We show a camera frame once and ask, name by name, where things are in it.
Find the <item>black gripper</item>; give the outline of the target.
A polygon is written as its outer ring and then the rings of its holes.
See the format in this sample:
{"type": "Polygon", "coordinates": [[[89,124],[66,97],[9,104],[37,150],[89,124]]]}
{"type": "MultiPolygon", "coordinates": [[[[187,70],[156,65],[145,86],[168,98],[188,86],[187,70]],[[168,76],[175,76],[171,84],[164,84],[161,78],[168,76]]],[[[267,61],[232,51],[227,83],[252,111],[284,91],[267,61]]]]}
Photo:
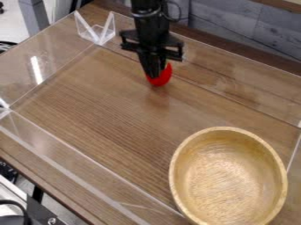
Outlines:
{"type": "Polygon", "coordinates": [[[169,18],[163,12],[132,13],[135,28],[120,30],[121,49],[139,53],[140,65],[145,75],[160,77],[165,69],[165,58],[183,59],[183,41],[169,34],[169,18]]]}

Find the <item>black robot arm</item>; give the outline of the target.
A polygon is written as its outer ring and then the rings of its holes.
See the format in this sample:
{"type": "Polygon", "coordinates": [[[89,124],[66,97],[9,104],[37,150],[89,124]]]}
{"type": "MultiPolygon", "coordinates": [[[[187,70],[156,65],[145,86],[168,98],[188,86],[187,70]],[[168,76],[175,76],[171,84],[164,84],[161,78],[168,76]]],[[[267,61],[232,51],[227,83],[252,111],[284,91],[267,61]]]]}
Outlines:
{"type": "Polygon", "coordinates": [[[171,77],[167,60],[181,61],[183,41],[169,34],[169,22],[179,21],[168,14],[169,0],[131,0],[135,28],[120,30],[121,49],[135,52],[148,82],[164,85],[171,77]]]}

